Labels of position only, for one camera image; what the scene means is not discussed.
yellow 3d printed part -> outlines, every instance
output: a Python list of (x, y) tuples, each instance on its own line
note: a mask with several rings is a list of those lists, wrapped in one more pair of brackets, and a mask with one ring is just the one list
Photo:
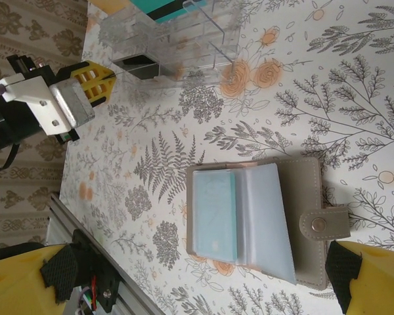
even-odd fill
[(0, 261), (0, 315), (61, 315), (54, 287), (45, 287), (39, 269), (65, 245), (48, 246)]
[(110, 77), (114, 72), (104, 66), (86, 61), (89, 65), (72, 71), (71, 77), (75, 77), (81, 84), (89, 102), (92, 103), (103, 97), (110, 99), (116, 77)]
[[(349, 257), (346, 259), (346, 262), (341, 259), (343, 256)], [(344, 299), (341, 292), (345, 289), (341, 288), (341, 279), (345, 277), (343, 275), (344, 273), (347, 272), (350, 274), (355, 269), (357, 269), (357, 276), (346, 278), (351, 297), (349, 297), (348, 308), (345, 312), (341, 303), (342, 299)], [(345, 314), (394, 315), (393, 251), (351, 241), (332, 242), (327, 258), (326, 270)]]

light blue card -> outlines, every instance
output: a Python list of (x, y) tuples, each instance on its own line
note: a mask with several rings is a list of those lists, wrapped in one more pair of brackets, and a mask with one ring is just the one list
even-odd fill
[(193, 250), (202, 257), (235, 263), (235, 175), (228, 169), (193, 173)]

patterned wallpaper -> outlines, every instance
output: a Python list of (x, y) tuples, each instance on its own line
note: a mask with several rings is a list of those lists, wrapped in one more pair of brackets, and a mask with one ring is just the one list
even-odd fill
[[(6, 61), (25, 54), (54, 71), (79, 62), (87, 24), (86, 0), (0, 1), (0, 79), (14, 74)], [(0, 151), (0, 165), (9, 154)], [(0, 172), (0, 248), (43, 242), (47, 202), (59, 191), (65, 147), (40, 133), (22, 141), (15, 162)]]

screw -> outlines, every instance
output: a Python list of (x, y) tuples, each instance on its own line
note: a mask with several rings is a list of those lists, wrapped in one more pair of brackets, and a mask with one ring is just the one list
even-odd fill
[(109, 299), (111, 297), (111, 291), (108, 289), (102, 295), (104, 295), (105, 299)]

wallet snap button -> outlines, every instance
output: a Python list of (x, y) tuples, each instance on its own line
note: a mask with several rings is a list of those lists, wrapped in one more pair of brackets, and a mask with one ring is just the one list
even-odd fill
[(325, 231), (327, 222), (323, 218), (315, 218), (311, 223), (311, 228), (318, 233)]

